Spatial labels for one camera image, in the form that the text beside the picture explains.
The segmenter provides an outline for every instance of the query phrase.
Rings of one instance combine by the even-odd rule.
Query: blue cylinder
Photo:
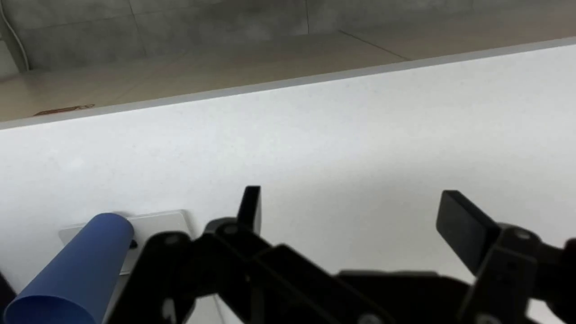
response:
[[[6,308],[6,324],[101,324],[132,237],[127,218],[92,218]]]

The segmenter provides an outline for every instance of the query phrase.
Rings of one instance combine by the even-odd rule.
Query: black plastic part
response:
[[[6,277],[0,273],[0,324],[4,324],[4,309],[15,300],[17,293]]]
[[[431,272],[330,275],[258,236],[260,203],[260,187],[247,187],[238,216],[211,221],[202,237],[150,239],[110,322],[181,324],[195,299],[215,293],[249,324],[537,324],[530,297],[576,322],[576,241],[550,246],[458,191],[443,192],[438,230],[478,275],[474,286]]]
[[[431,272],[341,272],[339,279],[386,308],[398,322],[454,324],[469,284]]]
[[[181,297],[181,286],[173,286],[173,277],[190,245],[190,236],[182,232],[154,236],[146,243],[109,324],[175,324],[188,318],[195,308],[195,299],[177,300],[175,295]]]
[[[262,230],[262,189],[251,185],[245,189],[240,210],[238,210],[238,225],[245,227],[251,232],[260,234]]]
[[[458,191],[443,192],[436,228],[472,273],[479,272],[501,232],[492,218]]]

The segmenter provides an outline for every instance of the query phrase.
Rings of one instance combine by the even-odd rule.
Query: black bracket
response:
[[[238,216],[211,221],[199,239],[152,237],[109,322],[181,324],[206,295],[220,295],[249,324],[535,324],[526,317],[532,297],[575,322],[576,243],[544,245],[458,191],[445,191],[438,230],[478,275],[472,286],[434,272],[330,275],[267,243],[260,219],[260,187],[247,187]]]

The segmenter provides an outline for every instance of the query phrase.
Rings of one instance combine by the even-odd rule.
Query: black mechanical arm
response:
[[[247,187],[238,216],[211,221],[199,239],[152,237],[109,322],[182,324],[206,295],[247,324],[537,324],[526,317],[530,299],[576,322],[576,241],[550,246],[458,191],[443,192],[438,230],[474,284],[434,272],[330,275],[260,237],[260,210],[260,187]]]

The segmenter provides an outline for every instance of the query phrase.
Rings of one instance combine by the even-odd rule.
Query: metal bolt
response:
[[[476,324],[503,324],[497,317],[490,315],[490,313],[479,313],[476,317]]]
[[[364,313],[359,318],[359,324],[384,324],[380,317],[377,317],[375,313]]]

